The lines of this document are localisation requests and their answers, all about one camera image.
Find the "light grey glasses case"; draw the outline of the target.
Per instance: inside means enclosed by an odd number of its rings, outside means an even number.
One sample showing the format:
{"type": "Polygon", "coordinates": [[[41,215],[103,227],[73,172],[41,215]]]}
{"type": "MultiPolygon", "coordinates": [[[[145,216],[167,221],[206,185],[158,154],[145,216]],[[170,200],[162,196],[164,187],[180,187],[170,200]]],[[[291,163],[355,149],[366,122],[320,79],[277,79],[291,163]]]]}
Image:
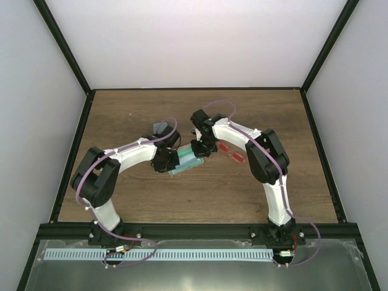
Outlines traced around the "light grey glasses case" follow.
{"type": "Polygon", "coordinates": [[[204,163],[204,158],[196,157],[190,144],[178,149],[179,165],[169,171],[169,175],[177,175],[185,170],[194,168],[204,163]]]}

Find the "blue-grey glasses case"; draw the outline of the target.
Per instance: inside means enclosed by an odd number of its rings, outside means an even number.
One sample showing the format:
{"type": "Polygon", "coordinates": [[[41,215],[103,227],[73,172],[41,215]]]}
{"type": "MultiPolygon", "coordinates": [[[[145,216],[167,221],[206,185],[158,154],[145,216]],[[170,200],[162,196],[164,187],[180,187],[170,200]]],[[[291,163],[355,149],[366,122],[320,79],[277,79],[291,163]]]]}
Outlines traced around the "blue-grey glasses case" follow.
{"type": "Polygon", "coordinates": [[[153,134],[161,134],[169,125],[163,122],[156,122],[153,124],[153,134]]]}

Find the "red lens sunglasses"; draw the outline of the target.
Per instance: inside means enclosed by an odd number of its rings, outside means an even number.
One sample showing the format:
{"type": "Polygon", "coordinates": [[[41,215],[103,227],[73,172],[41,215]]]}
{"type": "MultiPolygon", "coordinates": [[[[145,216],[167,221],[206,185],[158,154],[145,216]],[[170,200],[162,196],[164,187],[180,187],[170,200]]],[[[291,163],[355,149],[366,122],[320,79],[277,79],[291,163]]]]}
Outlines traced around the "red lens sunglasses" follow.
{"type": "Polygon", "coordinates": [[[244,164],[246,162],[246,158],[244,155],[230,150],[230,148],[222,141],[218,141],[217,143],[218,150],[225,153],[227,156],[231,157],[234,161],[236,161],[239,164],[244,164]]]}

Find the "light blue cloth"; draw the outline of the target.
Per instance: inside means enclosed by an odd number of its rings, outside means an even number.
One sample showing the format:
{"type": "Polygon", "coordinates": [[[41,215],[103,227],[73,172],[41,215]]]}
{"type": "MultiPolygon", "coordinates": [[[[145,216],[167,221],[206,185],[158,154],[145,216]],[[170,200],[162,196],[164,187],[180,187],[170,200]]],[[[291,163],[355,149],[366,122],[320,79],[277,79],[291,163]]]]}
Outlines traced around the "light blue cloth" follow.
{"type": "Polygon", "coordinates": [[[198,160],[195,154],[191,151],[181,151],[178,153],[179,165],[181,167],[189,167],[195,165],[198,160]]]}

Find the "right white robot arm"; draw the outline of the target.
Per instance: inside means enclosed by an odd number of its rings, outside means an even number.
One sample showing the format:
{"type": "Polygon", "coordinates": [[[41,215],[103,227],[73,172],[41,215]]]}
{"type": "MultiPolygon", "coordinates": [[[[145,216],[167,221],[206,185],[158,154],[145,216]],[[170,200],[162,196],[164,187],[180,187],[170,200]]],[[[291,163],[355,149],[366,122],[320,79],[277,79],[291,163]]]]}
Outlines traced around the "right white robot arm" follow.
{"type": "Polygon", "coordinates": [[[191,141],[197,157],[209,157],[217,151],[217,142],[226,141],[244,150],[253,177],[259,181],[268,203],[270,239],[284,244],[295,228],[295,218],[287,194],[289,157],[276,133],[239,125],[224,115],[208,116],[198,110],[190,118],[196,138],[191,141]]]}

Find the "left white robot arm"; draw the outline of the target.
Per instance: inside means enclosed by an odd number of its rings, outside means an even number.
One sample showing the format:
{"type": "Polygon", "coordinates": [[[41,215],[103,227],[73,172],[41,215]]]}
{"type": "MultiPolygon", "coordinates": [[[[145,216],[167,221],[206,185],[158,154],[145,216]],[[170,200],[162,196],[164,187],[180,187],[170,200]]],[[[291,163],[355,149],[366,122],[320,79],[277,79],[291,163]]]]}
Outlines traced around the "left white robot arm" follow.
{"type": "Polygon", "coordinates": [[[159,173],[176,169],[179,157],[172,149],[170,138],[164,139],[160,134],[145,135],[118,149],[92,147],[70,180],[77,202],[92,211],[104,228],[102,237],[111,245],[119,244],[124,237],[124,230],[119,226],[121,218],[112,202],[118,175],[148,161],[159,173]]]}

